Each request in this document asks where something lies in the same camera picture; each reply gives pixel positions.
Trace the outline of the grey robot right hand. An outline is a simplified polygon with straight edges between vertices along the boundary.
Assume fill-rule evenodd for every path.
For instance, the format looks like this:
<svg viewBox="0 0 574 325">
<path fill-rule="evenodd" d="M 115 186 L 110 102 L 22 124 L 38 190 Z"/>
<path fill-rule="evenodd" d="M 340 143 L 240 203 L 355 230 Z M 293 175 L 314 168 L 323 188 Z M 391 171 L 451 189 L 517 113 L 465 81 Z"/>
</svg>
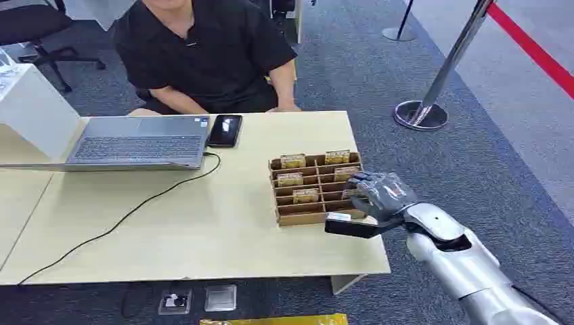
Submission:
<svg viewBox="0 0 574 325">
<path fill-rule="evenodd" d="M 354 207 L 379 222 L 390 221 L 419 197 L 396 173 L 359 172 L 347 180 L 346 190 Z"/>
</svg>

